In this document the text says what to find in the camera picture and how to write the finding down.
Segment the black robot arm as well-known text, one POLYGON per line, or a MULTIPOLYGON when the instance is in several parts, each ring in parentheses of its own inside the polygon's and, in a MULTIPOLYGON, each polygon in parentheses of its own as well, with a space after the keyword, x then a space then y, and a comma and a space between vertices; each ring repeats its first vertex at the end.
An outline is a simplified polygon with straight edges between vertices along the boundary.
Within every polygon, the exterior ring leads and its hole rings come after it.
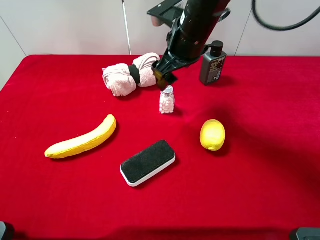
POLYGON ((208 51, 211 46, 206 42, 215 26, 231 13, 228 0, 188 0, 184 9, 177 7, 179 3, 179 0, 165 0, 147 11, 152 18, 170 27, 166 51, 152 65, 161 90, 177 81, 174 71, 196 63, 208 51))

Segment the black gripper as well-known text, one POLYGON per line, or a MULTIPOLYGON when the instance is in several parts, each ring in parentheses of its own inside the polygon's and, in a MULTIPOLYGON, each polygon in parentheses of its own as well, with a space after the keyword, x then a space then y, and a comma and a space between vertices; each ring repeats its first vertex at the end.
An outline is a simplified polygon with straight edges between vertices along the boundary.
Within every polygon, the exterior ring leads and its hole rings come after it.
POLYGON ((156 85, 161 91, 178 80, 172 72, 197 62, 208 50, 208 24, 195 19, 181 23, 177 19, 168 36, 167 49, 153 66, 156 85))

